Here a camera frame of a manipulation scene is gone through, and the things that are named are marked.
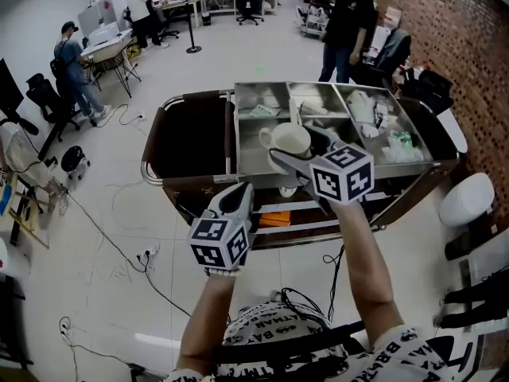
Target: backpack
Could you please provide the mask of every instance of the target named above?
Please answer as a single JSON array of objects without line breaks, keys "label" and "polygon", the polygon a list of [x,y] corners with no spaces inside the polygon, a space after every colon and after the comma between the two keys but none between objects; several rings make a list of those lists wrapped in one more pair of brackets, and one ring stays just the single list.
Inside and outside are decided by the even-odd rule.
[{"label": "backpack", "polygon": [[58,54],[58,57],[49,63],[51,72],[57,80],[65,78],[65,73],[66,73],[67,67],[73,62],[73,60],[72,60],[71,62],[66,64],[64,59],[61,57],[62,50],[64,49],[64,46],[67,44],[67,41],[69,41],[69,40],[66,40],[66,42],[62,44],[62,48],[60,49],[60,53]]}]

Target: white mug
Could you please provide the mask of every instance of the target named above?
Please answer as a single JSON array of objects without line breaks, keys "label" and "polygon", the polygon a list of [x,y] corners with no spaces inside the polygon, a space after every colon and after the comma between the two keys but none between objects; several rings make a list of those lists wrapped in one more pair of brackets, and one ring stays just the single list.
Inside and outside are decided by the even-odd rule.
[{"label": "white mug", "polygon": [[[296,123],[281,123],[273,130],[263,127],[260,129],[259,137],[261,144],[268,150],[279,149],[302,157],[308,155],[309,148],[311,147],[311,136],[308,131]],[[270,166],[277,173],[288,174],[272,161],[270,154],[267,157]]]}]

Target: man in black shirt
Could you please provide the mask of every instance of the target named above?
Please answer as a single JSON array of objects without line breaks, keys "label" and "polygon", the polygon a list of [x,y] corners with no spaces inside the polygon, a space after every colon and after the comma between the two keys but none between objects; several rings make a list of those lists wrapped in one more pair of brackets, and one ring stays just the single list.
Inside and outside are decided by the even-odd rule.
[{"label": "man in black shirt", "polygon": [[373,9],[373,0],[336,0],[321,36],[325,47],[320,82],[329,82],[336,68],[337,82],[348,83],[349,68],[359,62]]}]

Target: cap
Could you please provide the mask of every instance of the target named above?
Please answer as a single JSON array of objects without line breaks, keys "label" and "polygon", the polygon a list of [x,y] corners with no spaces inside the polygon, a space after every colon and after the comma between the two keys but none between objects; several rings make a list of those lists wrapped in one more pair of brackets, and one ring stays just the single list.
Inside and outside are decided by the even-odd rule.
[{"label": "cap", "polygon": [[75,26],[73,21],[67,21],[64,25],[62,25],[62,33],[65,33],[68,29],[73,29],[73,31],[79,30],[79,28]]}]

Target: tile floor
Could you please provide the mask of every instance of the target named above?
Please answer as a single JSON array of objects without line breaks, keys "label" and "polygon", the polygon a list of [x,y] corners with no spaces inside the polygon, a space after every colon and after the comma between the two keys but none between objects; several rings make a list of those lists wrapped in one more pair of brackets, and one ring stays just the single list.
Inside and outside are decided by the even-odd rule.
[{"label": "tile floor", "polygon": [[[129,104],[123,120],[143,110],[147,121],[121,126],[119,113],[103,128],[69,131],[52,152],[61,157],[72,145],[83,147],[92,162],[72,195],[93,216],[128,258],[147,247],[159,248],[151,279],[159,290],[192,311],[205,282],[186,247],[187,225],[162,190],[140,182],[140,158],[157,105],[186,92],[232,88],[237,81],[316,80],[321,70],[321,44],[303,37],[293,24],[296,2],[281,0],[279,14],[258,27],[239,27],[232,16],[214,17],[212,26],[195,30],[203,51],[187,54],[183,32],[170,48],[151,50],[138,61],[139,83],[130,81],[129,99],[112,75],[102,80],[103,98],[114,106]],[[65,174],[56,169],[56,176]],[[390,268],[398,306],[407,322],[432,337],[432,316],[445,287],[457,276],[447,263],[445,243],[454,234],[437,218],[443,193],[434,191],[385,232],[376,234]],[[30,277],[21,286],[26,295],[23,322],[32,372],[41,382],[75,379],[72,352],[63,343],[58,321],[72,320],[74,344],[139,363],[160,373],[173,369],[187,318],[171,307],[71,202],[65,216],[53,215],[43,233],[47,251],[36,244],[23,247],[32,262]],[[322,255],[336,255],[337,242],[282,250],[255,251],[235,288],[231,312],[255,304],[273,289],[292,287],[313,298],[323,311],[333,267]],[[357,320],[348,274],[340,271],[335,324]],[[470,336],[460,338],[456,351]],[[115,360],[76,349],[79,380],[129,380],[128,368]]]}]

